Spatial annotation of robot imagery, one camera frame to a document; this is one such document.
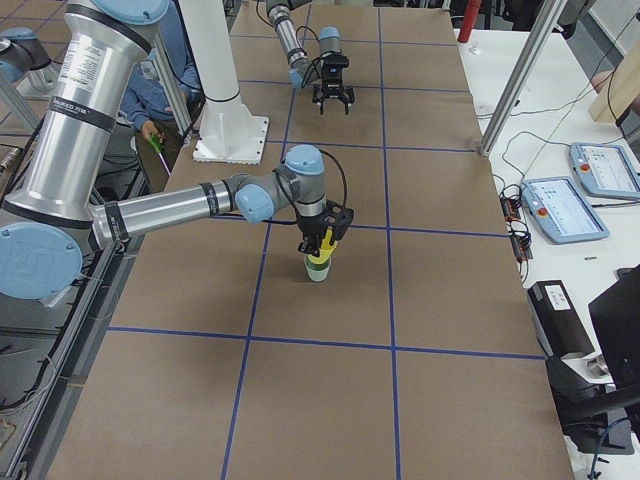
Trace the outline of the green handled tool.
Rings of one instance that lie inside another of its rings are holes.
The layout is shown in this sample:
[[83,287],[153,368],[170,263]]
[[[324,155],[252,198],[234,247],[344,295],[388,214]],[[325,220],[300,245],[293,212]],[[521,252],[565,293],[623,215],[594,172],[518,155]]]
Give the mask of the green handled tool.
[[163,155],[163,144],[160,140],[160,138],[156,135],[156,134],[152,134],[148,140],[148,143],[150,144],[151,148],[154,150],[154,152],[156,153],[156,155],[158,156],[158,158],[161,161],[161,164],[164,167],[164,170],[167,172],[168,175],[171,174],[171,169],[168,165],[168,163],[166,162],[166,159],[164,158]]

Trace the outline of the near blue teach pendant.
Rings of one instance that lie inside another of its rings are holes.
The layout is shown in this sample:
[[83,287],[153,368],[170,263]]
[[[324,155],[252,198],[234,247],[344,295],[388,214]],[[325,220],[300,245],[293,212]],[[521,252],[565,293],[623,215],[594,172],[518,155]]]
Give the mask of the near blue teach pendant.
[[594,208],[568,176],[523,180],[522,199],[544,235],[555,244],[596,241],[610,236]]

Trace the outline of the black monitor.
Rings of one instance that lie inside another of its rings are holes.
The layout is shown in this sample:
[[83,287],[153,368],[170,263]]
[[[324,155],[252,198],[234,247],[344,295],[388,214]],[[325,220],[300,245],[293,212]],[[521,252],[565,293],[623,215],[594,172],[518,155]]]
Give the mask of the black monitor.
[[618,386],[639,383],[639,267],[589,304],[590,318],[608,370]]

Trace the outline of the yellow plastic cup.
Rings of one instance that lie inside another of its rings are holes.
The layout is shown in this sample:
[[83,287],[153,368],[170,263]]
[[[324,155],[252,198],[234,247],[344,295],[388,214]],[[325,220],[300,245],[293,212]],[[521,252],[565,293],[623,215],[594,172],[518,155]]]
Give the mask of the yellow plastic cup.
[[320,255],[319,256],[311,256],[312,257],[312,262],[315,262],[315,263],[324,262],[325,260],[327,260],[328,258],[331,257],[333,251],[335,250],[335,249],[326,249],[325,248],[325,235],[324,235],[324,238],[322,239],[322,242],[321,242],[321,245],[320,245]]

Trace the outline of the black box with label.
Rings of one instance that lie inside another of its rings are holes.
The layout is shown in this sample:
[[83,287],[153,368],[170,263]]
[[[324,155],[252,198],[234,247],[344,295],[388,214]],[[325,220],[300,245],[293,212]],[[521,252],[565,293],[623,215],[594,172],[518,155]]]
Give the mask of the black box with label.
[[535,282],[527,294],[536,336],[548,357],[580,359],[595,352],[561,280]]

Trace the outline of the person in blue hoodie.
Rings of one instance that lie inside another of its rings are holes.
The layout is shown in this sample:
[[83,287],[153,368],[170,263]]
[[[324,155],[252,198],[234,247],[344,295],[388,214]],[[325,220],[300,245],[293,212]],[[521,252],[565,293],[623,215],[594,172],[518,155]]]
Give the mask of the person in blue hoodie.
[[[189,103],[195,99],[200,82],[174,1],[169,2],[167,13],[160,21],[159,33],[172,70],[177,76],[180,93]],[[127,122],[145,141],[153,137],[163,141],[164,134],[158,130],[157,122],[174,119],[168,97],[152,62],[154,54],[152,52],[147,60],[133,67],[120,106],[120,112]]]

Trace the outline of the green plastic cup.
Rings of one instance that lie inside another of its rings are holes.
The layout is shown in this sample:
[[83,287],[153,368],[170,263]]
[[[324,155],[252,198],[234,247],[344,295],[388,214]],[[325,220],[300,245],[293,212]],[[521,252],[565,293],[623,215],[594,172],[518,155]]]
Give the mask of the green plastic cup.
[[309,279],[313,282],[319,283],[326,280],[331,267],[331,258],[328,258],[322,263],[312,262],[311,256],[304,258],[304,264]]

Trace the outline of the aluminium frame post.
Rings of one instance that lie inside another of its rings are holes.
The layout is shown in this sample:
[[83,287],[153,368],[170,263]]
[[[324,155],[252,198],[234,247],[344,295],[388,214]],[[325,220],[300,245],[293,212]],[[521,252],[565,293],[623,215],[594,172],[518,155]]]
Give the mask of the aluminium frame post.
[[482,156],[488,157],[495,146],[566,4],[567,0],[546,0],[543,3],[479,144],[478,151]]

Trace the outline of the blue teach pendant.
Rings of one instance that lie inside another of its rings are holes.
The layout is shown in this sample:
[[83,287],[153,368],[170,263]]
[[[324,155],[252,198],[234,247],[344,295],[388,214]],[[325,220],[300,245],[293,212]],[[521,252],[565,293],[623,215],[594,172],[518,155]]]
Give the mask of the blue teach pendant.
[[639,175],[622,146],[572,143],[569,155],[576,178],[590,195],[639,200]]
[[522,199],[544,235],[555,244],[596,241],[610,236],[594,208],[568,176],[523,180]]

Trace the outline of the far blue teach pendant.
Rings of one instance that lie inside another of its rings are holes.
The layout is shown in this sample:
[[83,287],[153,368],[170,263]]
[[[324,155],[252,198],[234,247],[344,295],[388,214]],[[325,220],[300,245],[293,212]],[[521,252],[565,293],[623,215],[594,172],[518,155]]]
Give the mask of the far blue teach pendant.
[[572,143],[569,155],[576,178],[590,195],[639,200],[639,175],[622,146]]

